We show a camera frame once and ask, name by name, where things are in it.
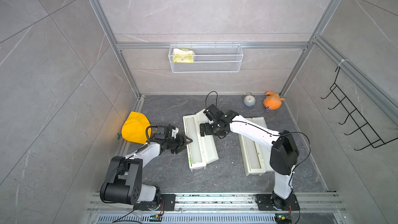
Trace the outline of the white dispenser base tray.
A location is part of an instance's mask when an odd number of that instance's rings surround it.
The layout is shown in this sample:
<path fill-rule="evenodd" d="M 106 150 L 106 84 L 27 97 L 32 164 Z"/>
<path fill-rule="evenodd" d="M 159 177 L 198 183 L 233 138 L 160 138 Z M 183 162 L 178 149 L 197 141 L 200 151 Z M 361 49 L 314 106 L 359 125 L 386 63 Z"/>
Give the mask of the white dispenser base tray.
<path fill-rule="evenodd" d="M 259 144 L 241 134 L 239 135 L 239 143 L 245 175 L 265 174 L 267 170 Z"/>
<path fill-rule="evenodd" d="M 183 124 L 185 135 L 192 140 L 187 145 L 189 169 L 191 172 L 206 168 L 204 151 L 202 149 L 202 141 L 200 136 L 200 124 L 196 115 L 183 116 Z"/>

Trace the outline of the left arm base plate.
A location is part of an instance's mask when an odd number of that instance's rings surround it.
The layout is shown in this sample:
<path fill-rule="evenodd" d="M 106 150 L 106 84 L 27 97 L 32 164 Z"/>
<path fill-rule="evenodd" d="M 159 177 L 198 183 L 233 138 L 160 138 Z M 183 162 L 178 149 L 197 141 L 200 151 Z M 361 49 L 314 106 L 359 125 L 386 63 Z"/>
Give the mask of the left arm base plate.
<path fill-rule="evenodd" d="M 175 194 L 160 194 L 152 202 L 141 202 L 134 205 L 134 209 L 143 211 L 173 211 L 176 204 Z"/>

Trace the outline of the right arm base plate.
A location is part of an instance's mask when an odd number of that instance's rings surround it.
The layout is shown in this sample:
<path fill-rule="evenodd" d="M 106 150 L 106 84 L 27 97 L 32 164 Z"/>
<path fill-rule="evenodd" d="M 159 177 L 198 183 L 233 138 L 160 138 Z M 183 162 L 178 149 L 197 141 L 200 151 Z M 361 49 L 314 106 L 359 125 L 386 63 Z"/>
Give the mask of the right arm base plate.
<path fill-rule="evenodd" d="M 275 193 L 257 194 L 255 195 L 255 202 L 260 211 L 299 211 L 301 209 L 293 192 L 287 199 L 283 199 Z"/>

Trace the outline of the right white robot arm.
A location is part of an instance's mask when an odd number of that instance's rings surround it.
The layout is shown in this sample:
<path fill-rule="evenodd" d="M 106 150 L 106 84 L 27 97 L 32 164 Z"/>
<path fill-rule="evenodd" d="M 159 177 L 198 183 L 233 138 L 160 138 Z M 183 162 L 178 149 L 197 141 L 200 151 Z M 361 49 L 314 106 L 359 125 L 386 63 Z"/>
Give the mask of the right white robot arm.
<path fill-rule="evenodd" d="M 269 152 L 269 165 L 275 175 L 271 194 L 273 207 L 278 210 L 294 208 L 292 177 L 300 153 L 289 131 L 267 129 L 237 112 L 224 113 L 213 104 L 202 112 L 184 116 L 183 125 L 186 136 L 192 140 L 187 146 L 191 171 L 205 168 L 207 164 L 218 160 L 214 137 L 224 138 L 230 132 L 237 133 Z"/>

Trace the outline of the white wrap dispenser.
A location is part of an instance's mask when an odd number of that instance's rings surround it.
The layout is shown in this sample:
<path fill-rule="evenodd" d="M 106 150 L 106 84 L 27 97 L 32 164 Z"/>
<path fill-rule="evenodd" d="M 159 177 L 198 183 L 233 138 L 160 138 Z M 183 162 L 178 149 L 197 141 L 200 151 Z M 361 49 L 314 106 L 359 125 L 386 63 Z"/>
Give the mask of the white wrap dispenser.
<path fill-rule="evenodd" d="M 209 123 L 210 120 L 207 118 L 207 116 L 204 114 L 205 109 L 202 109 L 199 111 L 196 116 L 198 117 L 199 124 L 202 123 Z M 204 150 L 204 155 L 205 155 L 205 161 L 207 164 L 210 164 L 212 162 L 215 162 L 219 159 L 214 137 L 212 135 L 206 135 L 204 137 L 200 137 L 202 144 L 203 144 L 203 150 Z"/>

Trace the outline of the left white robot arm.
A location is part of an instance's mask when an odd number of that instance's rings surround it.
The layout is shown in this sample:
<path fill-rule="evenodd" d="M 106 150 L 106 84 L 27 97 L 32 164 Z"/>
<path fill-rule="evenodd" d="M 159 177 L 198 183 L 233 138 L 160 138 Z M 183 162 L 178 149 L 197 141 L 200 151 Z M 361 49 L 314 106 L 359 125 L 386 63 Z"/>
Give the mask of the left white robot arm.
<path fill-rule="evenodd" d="M 159 187 L 143 184 L 143 168 L 161 153 L 178 154 L 193 140 L 172 125 L 150 125 L 145 130 L 146 143 L 124 157 L 115 156 L 99 191 L 103 203 L 145 204 L 149 208 L 161 204 Z"/>

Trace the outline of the white dispenser lid with label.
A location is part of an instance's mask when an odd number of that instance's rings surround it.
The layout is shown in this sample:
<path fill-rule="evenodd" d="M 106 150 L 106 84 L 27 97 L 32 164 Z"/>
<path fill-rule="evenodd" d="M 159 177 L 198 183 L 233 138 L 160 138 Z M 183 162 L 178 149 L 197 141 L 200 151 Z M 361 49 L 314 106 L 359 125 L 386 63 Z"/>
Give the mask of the white dispenser lid with label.
<path fill-rule="evenodd" d="M 263 117 L 255 117 L 252 119 L 252 122 L 267 129 L 267 125 L 266 125 L 265 119 Z M 265 165 L 265 171 L 273 172 L 274 170 L 272 169 L 272 167 L 269 163 L 270 158 L 271 158 L 271 152 L 268 151 L 264 146 L 262 146 L 258 143 L 256 143 L 256 145 L 258 145 L 260 147 L 260 150 L 261 150 L 260 154 L 262 156 L 262 162 Z"/>

